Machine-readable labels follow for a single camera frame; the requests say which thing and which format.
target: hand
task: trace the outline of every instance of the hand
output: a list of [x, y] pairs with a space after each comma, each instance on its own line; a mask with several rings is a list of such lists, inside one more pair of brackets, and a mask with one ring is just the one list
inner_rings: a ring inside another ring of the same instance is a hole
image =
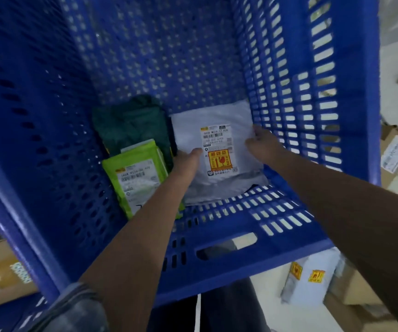
[[202, 148], [195, 148], [191, 153], [178, 151], [174, 158], [173, 175], [179, 177], [184, 183], [190, 185], [199, 167], [199, 159], [202, 155]]
[[245, 145], [258, 161], [271, 166], [277, 156], [281, 156], [286, 149], [269, 130], [258, 125], [253, 125], [253, 128], [256, 137], [247, 139]]

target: lime green package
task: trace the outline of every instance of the lime green package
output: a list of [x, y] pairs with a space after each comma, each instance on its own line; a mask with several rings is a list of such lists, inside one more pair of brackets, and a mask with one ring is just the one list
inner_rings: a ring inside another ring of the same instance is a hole
[[168, 177], [168, 172], [162, 152], [153, 139], [121, 151], [102, 161], [102, 167], [113, 184], [119, 204], [131, 219]]

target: perforated basket wall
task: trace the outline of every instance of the perforated basket wall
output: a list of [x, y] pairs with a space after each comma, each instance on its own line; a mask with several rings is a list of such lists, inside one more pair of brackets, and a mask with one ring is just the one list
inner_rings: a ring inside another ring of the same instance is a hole
[[[0, 0], [0, 230], [49, 300], [77, 280], [125, 224], [89, 113], [140, 93], [169, 114], [248, 98], [291, 151], [378, 183], [378, 51], [377, 0]], [[332, 246], [267, 175], [185, 210], [157, 305]]]

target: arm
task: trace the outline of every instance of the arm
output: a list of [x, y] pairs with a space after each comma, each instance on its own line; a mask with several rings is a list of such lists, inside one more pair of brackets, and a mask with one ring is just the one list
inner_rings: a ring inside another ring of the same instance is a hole
[[286, 150], [255, 126], [246, 145], [278, 172], [398, 319], [398, 195]]
[[112, 331], [145, 331], [181, 199], [202, 149], [180, 154], [169, 177], [82, 275], [102, 299]]

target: orange fragile sticker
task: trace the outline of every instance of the orange fragile sticker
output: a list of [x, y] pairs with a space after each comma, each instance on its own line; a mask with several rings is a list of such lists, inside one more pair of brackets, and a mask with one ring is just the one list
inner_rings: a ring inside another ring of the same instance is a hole
[[290, 274], [296, 277], [297, 280], [300, 280], [300, 276], [302, 275], [302, 267], [300, 266], [299, 263], [297, 262], [291, 263]]
[[208, 159], [212, 171], [232, 169], [231, 159], [229, 158], [228, 149], [209, 151]]
[[323, 270], [313, 270], [308, 281], [313, 282], [313, 283], [322, 283], [322, 280], [324, 279], [324, 275], [325, 275], [325, 272]]

